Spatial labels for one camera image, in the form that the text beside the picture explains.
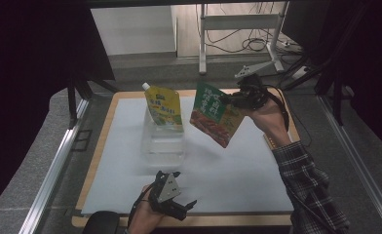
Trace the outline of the white table mat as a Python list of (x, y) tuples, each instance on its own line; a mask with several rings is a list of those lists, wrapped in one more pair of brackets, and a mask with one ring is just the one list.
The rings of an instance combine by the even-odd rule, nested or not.
[[(189, 124), (194, 99), (184, 97), (185, 158), (176, 169), (180, 204), (196, 201), (193, 214), (290, 212), (278, 166), (263, 133), (245, 118), (226, 148)], [(95, 179), (83, 206), (96, 211), (128, 213), (142, 187), (154, 181), (158, 167), (140, 154), (143, 98), (121, 98), (106, 137)]]

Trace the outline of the clear plastic container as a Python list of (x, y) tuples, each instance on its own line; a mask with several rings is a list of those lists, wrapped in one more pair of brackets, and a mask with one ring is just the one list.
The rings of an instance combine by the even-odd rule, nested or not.
[(178, 167), (185, 157), (183, 127), (159, 126), (145, 108), (140, 152), (152, 167)]

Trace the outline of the dark cloth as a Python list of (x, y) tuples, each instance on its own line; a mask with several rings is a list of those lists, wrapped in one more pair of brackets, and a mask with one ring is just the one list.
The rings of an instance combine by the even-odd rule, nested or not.
[(116, 234), (119, 226), (119, 215), (110, 211), (99, 211), (92, 214), (82, 234)]

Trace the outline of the black floor bracket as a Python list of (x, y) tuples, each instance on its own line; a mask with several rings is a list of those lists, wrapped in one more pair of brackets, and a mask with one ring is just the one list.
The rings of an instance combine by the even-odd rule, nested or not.
[(86, 151), (90, 145), (92, 132), (92, 130), (79, 131), (73, 141), (71, 150), (76, 152)]

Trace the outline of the white power strip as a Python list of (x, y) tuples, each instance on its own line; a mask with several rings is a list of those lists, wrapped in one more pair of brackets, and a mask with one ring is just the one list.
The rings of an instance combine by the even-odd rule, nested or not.
[(301, 66), (296, 72), (292, 74), (291, 78), (297, 80), (305, 75), (309, 70), (310, 68), (308, 66)]

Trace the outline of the person's right hand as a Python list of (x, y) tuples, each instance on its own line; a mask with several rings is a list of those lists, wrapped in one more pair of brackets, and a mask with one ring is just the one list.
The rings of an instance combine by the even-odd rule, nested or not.
[(283, 114), (273, 100), (269, 99), (256, 110), (241, 109), (241, 113), (251, 118), (254, 125), (272, 139), (277, 147), (291, 144)]

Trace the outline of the dark curtain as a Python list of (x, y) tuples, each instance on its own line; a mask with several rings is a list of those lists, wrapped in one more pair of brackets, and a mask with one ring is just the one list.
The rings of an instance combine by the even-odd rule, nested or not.
[(89, 0), (0, 0), (0, 195), (71, 79), (114, 77)]
[(382, 140), (382, 0), (291, 0), (283, 34), (313, 65), (321, 65), (334, 55), (363, 3), (367, 8), (333, 67), (354, 92), (351, 104), (358, 115)]

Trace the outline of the black stand legs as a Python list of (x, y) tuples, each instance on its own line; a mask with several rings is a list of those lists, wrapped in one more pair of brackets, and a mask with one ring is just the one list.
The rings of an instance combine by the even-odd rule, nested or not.
[(69, 128), (73, 129), (77, 124), (77, 107), (76, 107), (76, 95), (75, 92), (78, 92), (79, 96), (83, 100), (89, 100), (93, 96), (93, 91), (89, 85), (89, 82), (92, 81), (102, 88), (112, 92), (118, 93), (119, 89), (115, 86), (107, 83), (104, 80), (95, 78), (93, 75), (88, 73), (82, 73), (77, 75), (76, 73), (71, 73), (67, 79), (67, 92), (68, 92), (68, 108), (69, 108)]

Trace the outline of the white panel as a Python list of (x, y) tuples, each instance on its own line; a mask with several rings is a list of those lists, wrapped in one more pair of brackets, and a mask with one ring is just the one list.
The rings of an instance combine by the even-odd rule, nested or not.
[(109, 56), (176, 51), (171, 6), (102, 8), (91, 13)]

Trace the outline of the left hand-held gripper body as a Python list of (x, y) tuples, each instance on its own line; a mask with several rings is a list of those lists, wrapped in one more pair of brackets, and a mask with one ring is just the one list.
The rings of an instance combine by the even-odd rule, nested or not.
[(153, 211), (172, 217), (173, 211), (183, 211), (182, 205), (173, 199), (180, 194), (176, 178), (180, 172), (170, 174), (157, 172), (155, 181), (151, 185), (148, 201)]

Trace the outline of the yellow spout pouch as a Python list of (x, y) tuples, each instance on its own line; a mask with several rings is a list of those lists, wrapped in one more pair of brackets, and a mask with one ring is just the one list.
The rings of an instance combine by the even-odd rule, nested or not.
[(148, 83), (142, 84), (150, 116), (157, 126), (182, 132), (179, 93)]

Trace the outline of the person's left hand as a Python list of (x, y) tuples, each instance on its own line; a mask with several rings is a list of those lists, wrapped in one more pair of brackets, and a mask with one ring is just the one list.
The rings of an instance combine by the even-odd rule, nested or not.
[(128, 227), (129, 234), (150, 234), (162, 221), (164, 215), (152, 210), (149, 202), (149, 184), (144, 185), (134, 215)]

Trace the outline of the green and red seasoning packet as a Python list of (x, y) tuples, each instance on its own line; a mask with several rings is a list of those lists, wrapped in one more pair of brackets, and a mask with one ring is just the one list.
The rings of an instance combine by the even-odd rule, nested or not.
[(237, 107), (223, 104), (220, 99), (226, 96), (218, 88), (198, 83), (190, 124), (226, 148), (245, 116)]

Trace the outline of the white metal desk frame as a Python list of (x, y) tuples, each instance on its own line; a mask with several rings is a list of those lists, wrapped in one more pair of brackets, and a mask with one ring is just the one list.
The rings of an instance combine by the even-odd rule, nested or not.
[(252, 71), (265, 69), (273, 65), (277, 72), (283, 72), (284, 67), (277, 56), (277, 41), (287, 12), (288, 1), (285, 1), (276, 14), (248, 14), (248, 15), (208, 15), (207, 4), (201, 4), (200, 9), (200, 48), (199, 48), (199, 73), (207, 73), (206, 40), (207, 31), (212, 30), (239, 30), (239, 29), (272, 29), (273, 36), (270, 42), (265, 44), (271, 60), (255, 64)]

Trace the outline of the black tripod stand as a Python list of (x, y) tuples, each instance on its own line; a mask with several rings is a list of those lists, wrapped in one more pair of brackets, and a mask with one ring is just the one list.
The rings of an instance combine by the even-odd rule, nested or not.
[(311, 78), (321, 75), (314, 91), (318, 96), (325, 95), (329, 88), (333, 88), (332, 92), (332, 115), (337, 123), (342, 126), (341, 119), (341, 100), (342, 100), (342, 83), (341, 76), (341, 59), (343, 51), (356, 30), (361, 20), (361, 9), (364, 8), (362, 2), (357, 5), (347, 7), (347, 12), (338, 19), (333, 29), (329, 32), (324, 41), (317, 45), (313, 50), (308, 52), (308, 56), (323, 55), (324, 61), (312, 70), (302, 75), (297, 80), (285, 85), (284, 91), (289, 91), (300, 84), (310, 80)]

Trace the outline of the aluminium rail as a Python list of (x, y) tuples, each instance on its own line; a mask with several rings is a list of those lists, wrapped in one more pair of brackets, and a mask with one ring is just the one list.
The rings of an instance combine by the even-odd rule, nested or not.
[(355, 144), (350, 139), (346, 129), (341, 126), (332, 114), (332, 107), (326, 97), (317, 96), (317, 100), (325, 113), (325, 116), (333, 128), (337, 138), (339, 139), (342, 147), (344, 148), (349, 161), (353, 165), (358, 177), (360, 178), (364, 189), (370, 197), (376, 211), (382, 219), (382, 191), (372, 175), (370, 174), (367, 166), (364, 164), (361, 154), (358, 152)]
[(80, 129), (82, 119), (89, 106), (88, 100), (82, 99), (76, 108), (76, 123), (73, 128), (67, 129), (60, 145), (57, 149), (56, 155), (47, 171), (47, 174), (40, 186), (40, 189), (31, 205), (29, 212), (22, 224), (19, 234), (34, 234), (44, 210), (51, 198), (54, 188), (57, 184), (58, 177), (61, 174), (62, 168), (66, 162), (67, 156), (71, 150), (73, 141)]

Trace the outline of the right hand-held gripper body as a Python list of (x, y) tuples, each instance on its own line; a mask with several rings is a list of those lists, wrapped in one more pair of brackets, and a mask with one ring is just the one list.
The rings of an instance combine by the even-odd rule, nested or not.
[(239, 91), (233, 95), (233, 105), (243, 109), (258, 109), (265, 105), (268, 99), (267, 88), (263, 85), (258, 72), (273, 65), (272, 61), (254, 65), (244, 65), (235, 75), (239, 79)]

